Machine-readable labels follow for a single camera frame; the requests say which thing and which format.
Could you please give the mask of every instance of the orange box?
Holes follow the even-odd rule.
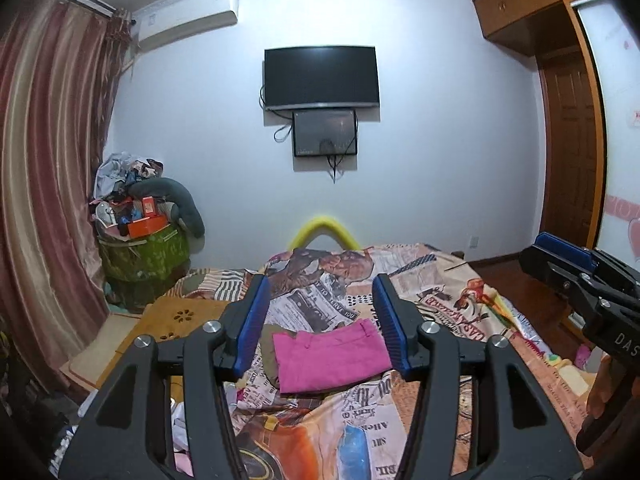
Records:
[[[151,218],[152,216],[158,216],[158,210],[156,208],[156,199],[152,196],[145,196],[142,199],[142,209],[143,214],[147,218]]]
[[[167,226],[166,216],[158,215],[149,218],[141,218],[129,224],[129,236],[131,238],[140,238],[158,232]]]

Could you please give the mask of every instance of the monitor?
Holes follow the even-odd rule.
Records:
[[[267,110],[380,105],[372,46],[297,46],[264,51]]]
[[[358,153],[353,110],[296,110],[292,120],[295,156],[341,156]]]

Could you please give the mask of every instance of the folded clothing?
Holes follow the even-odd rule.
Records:
[[[287,330],[276,324],[265,323],[262,326],[262,335],[260,336],[260,354],[262,355],[262,368],[269,382],[276,388],[280,387],[278,380],[278,362],[276,361],[276,352],[273,348],[274,334],[288,334],[292,337],[296,336],[293,330]]]
[[[391,368],[385,341],[370,319],[311,334],[273,334],[280,392],[323,392],[359,383]]]

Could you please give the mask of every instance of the curtain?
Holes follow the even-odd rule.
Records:
[[[0,42],[0,316],[49,390],[107,315],[88,202],[129,23],[27,0]]]

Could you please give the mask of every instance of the television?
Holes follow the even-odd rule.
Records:
[[[380,106],[373,46],[297,46],[264,51],[267,110]]]

